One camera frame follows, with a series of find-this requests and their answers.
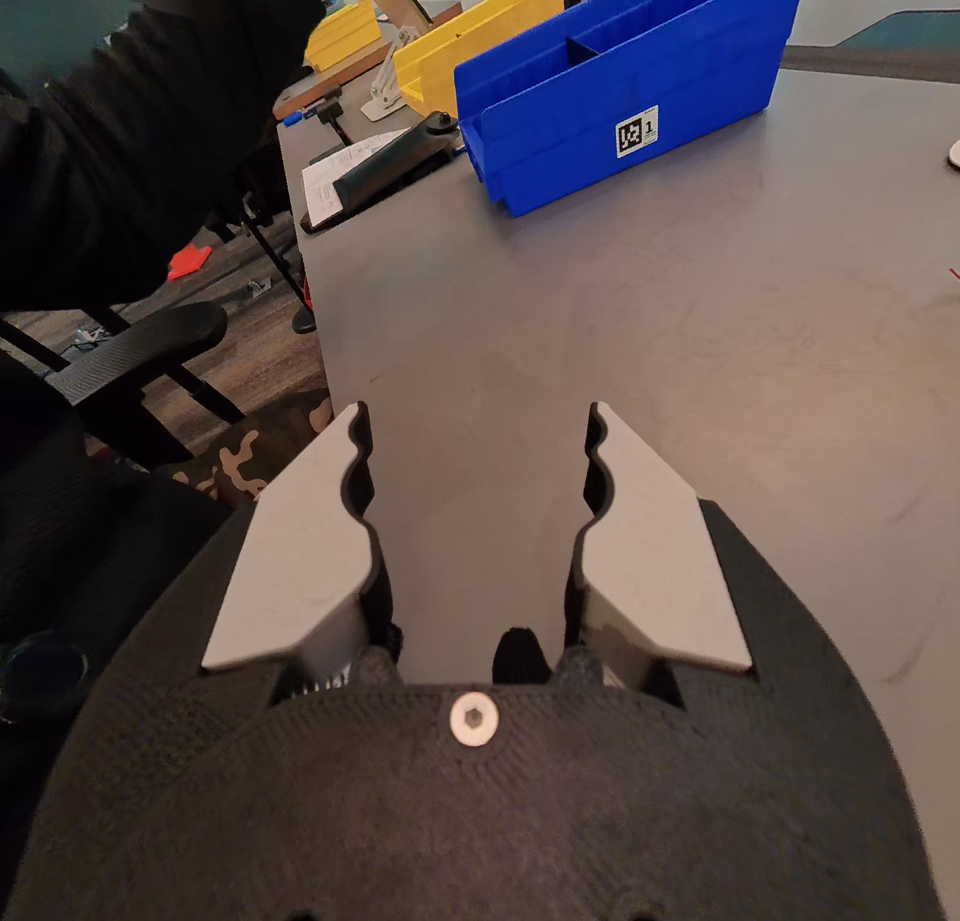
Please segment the black clamp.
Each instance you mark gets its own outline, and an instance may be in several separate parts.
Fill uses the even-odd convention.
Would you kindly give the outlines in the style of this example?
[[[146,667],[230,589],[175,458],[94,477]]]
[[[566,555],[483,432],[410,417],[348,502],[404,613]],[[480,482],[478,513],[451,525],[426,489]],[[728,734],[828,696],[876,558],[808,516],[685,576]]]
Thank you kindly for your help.
[[[343,88],[341,85],[330,88],[322,98],[311,105],[311,111],[313,117],[321,124],[326,124],[333,130],[343,146],[350,147],[354,144],[354,140],[344,129],[340,120],[344,115],[341,103],[342,94]]]

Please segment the wooden side table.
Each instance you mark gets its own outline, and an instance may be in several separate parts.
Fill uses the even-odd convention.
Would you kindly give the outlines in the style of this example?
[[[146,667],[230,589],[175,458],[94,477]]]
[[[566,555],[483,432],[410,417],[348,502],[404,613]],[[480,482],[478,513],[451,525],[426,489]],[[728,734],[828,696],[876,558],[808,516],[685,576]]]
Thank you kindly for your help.
[[[386,34],[386,29],[393,25],[390,22],[382,23],[378,16],[377,18],[384,36],[382,45],[379,48],[368,48],[364,54],[359,54],[324,72],[317,72],[305,63],[306,75],[282,91],[273,105],[272,113],[277,121],[280,122],[291,112],[301,110],[321,99],[334,86],[344,87],[354,79],[366,75],[367,72],[379,69],[393,42],[392,38]]]

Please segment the red cloth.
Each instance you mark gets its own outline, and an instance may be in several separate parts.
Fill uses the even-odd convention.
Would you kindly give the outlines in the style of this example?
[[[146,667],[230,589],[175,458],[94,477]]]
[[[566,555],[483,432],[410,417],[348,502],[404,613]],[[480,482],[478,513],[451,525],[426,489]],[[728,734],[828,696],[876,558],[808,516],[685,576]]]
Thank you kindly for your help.
[[[174,283],[199,272],[212,253],[213,248],[210,245],[198,246],[193,242],[186,244],[172,255],[167,269],[167,282]]]

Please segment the large yellow bin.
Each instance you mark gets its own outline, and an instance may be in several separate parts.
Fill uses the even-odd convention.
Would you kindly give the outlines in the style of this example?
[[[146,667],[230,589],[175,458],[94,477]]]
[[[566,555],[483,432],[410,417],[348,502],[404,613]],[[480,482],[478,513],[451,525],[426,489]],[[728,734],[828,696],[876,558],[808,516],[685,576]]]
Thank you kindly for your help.
[[[392,57],[404,104],[424,118],[458,118],[455,70],[564,9],[565,0],[483,0],[410,41]]]

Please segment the black bar device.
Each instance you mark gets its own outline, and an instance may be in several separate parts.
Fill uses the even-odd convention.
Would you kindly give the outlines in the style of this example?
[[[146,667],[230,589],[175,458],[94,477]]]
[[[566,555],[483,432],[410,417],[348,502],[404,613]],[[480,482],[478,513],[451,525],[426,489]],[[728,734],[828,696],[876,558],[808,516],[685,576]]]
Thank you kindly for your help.
[[[344,217],[356,215],[450,164],[458,153],[459,122],[433,111],[333,182]]]

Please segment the blue bin with tag sticker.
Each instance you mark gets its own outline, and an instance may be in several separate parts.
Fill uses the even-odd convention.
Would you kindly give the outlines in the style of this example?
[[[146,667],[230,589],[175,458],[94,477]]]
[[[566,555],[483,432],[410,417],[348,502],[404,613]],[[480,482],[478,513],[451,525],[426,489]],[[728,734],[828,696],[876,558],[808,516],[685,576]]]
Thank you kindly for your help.
[[[766,109],[800,0],[584,0],[459,64],[490,202],[523,216]]]

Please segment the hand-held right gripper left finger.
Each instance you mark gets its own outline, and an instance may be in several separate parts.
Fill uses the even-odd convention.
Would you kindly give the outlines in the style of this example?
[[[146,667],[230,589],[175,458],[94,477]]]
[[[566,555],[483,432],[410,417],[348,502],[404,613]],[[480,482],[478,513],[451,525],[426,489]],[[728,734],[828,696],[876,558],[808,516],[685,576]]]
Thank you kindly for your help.
[[[397,661],[389,573],[365,513],[375,488],[363,401],[346,408],[258,495],[200,665],[286,662],[341,675],[367,647]]]

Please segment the black office chair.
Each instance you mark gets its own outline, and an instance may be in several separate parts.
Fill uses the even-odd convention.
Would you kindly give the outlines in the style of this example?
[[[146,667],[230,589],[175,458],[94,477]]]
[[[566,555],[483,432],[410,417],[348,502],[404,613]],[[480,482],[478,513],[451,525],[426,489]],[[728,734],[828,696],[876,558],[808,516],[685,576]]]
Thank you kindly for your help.
[[[191,451],[144,405],[143,389],[165,376],[228,425],[244,418],[228,397],[186,368],[224,339],[229,319],[216,303],[158,310],[131,324],[108,307],[87,314],[108,338],[65,360],[6,319],[2,340],[46,365],[46,383],[76,411],[84,429],[122,458],[145,469],[192,459]],[[2,645],[2,720],[47,723],[72,715],[90,687],[89,656],[41,632]]]

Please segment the small yellow bin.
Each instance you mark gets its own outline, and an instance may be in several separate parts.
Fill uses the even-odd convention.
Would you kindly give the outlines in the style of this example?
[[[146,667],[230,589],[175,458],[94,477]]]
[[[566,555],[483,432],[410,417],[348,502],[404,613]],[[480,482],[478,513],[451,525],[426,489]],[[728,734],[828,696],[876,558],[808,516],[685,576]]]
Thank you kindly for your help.
[[[359,0],[328,14],[311,32],[304,61],[317,73],[379,49],[383,42],[377,10],[372,0]]]

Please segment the white paper sheet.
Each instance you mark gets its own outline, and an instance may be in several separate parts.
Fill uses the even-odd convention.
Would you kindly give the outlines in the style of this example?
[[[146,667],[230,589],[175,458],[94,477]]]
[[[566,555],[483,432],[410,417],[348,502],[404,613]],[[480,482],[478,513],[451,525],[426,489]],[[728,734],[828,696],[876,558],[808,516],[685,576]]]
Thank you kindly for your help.
[[[363,138],[327,152],[308,164],[301,171],[306,201],[306,212],[300,220],[301,229],[307,234],[315,234],[326,229],[337,218],[350,217],[334,183],[409,130],[404,127]]]

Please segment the person's camouflage trouser leg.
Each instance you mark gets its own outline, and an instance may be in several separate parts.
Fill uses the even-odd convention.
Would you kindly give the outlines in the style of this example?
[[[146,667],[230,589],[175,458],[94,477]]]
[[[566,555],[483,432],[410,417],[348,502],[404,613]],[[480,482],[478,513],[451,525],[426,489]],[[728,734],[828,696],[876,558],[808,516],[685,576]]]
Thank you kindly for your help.
[[[222,430],[200,454],[157,474],[236,510],[255,503],[332,420],[328,387],[286,394]]]

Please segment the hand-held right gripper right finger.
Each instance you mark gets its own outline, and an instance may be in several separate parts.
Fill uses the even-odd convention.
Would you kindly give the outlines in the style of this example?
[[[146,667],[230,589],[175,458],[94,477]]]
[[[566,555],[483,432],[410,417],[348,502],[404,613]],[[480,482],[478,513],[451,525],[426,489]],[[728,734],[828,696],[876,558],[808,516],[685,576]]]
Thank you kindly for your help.
[[[669,664],[748,675],[753,659],[694,488],[604,401],[587,415],[564,645],[606,683],[644,688]]]

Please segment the white hinge bracket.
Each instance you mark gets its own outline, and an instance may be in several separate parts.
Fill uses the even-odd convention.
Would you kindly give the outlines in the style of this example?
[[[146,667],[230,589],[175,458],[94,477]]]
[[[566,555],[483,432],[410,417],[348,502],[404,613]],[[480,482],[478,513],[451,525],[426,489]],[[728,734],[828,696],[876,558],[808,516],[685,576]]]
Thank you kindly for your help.
[[[397,36],[370,85],[370,99],[361,107],[363,116],[370,123],[379,123],[402,108],[402,92],[394,58],[399,51],[420,37],[421,31],[412,25],[404,25],[398,29]]]

